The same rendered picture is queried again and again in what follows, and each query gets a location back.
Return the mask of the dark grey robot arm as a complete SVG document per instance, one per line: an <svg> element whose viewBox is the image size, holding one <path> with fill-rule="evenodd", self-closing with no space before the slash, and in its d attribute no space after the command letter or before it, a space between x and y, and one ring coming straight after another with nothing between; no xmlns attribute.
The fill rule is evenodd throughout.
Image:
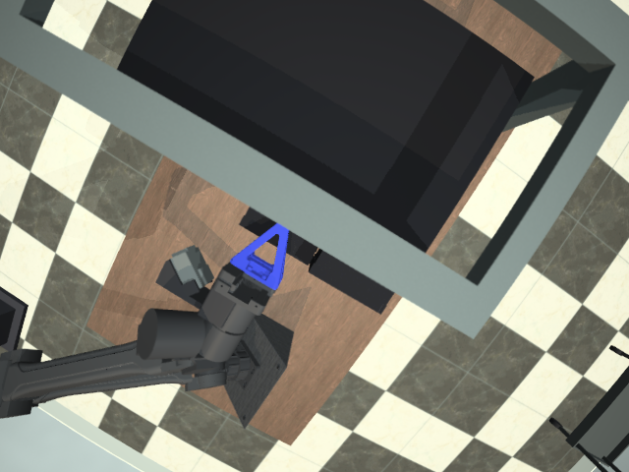
<svg viewBox="0 0 629 472"><path fill-rule="evenodd" d="M172 254L155 283L198 312L151 308L138 326L137 340L48 361L41 362L42 350L1 353L0 419L28 415L38 403L65 396L163 383L184 384L191 391L228 380L249 389L260 365L241 340L247 330L216 327L223 328L236 303L213 285L206 288L212 279L200 248L190 246Z"/></svg>

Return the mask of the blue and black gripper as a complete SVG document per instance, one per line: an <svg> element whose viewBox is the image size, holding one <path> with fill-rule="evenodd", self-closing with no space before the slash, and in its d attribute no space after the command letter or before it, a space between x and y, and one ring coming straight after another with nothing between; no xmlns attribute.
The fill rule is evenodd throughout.
<svg viewBox="0 0 629 472"><path fill-rule="evenodd" d="M271 265L256 256L255 250L275 234L279 234L279 241L275 262ZM255 316L262 314L283 278L288 236L289 230L276 223L221 269L212 288L239 305L235 305L223 328L215 325L217 328L244 333Z"/></svg>

